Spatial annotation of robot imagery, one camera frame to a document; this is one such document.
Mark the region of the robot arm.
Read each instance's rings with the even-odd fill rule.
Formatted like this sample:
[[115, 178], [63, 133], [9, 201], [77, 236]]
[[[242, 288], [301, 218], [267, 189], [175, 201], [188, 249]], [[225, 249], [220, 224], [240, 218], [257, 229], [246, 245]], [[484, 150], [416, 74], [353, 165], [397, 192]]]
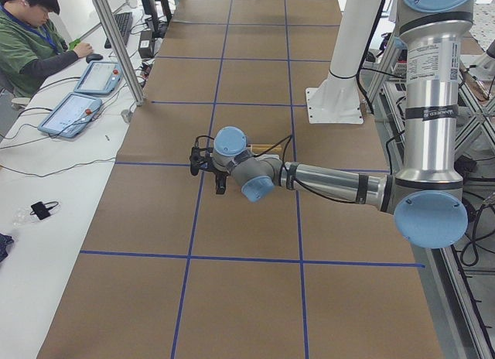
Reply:
[[246, 135], [219, 130], [207, 165], [224, 191], [232, 177], [252, 202], [275, 187], [308, 190], [339, 203], [392, 214], [401, 235], [419, 247], [444, 248], [466, 232], [463, 179], [455, 171], [461, 39], [475, 0], [397, 0], [398, 36], [406, 45], [405, 150], [401, 169], [384, 177], [254, 156]]

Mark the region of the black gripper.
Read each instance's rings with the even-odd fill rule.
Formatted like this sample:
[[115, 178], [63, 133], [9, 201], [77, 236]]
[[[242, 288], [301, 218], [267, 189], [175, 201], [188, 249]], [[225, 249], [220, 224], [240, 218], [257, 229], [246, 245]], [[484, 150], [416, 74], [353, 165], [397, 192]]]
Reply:
[[215, 175], [215, 194], [224, 195], [227, 189], [227, 177], [229, 173], [216, 168], [213, 169]]

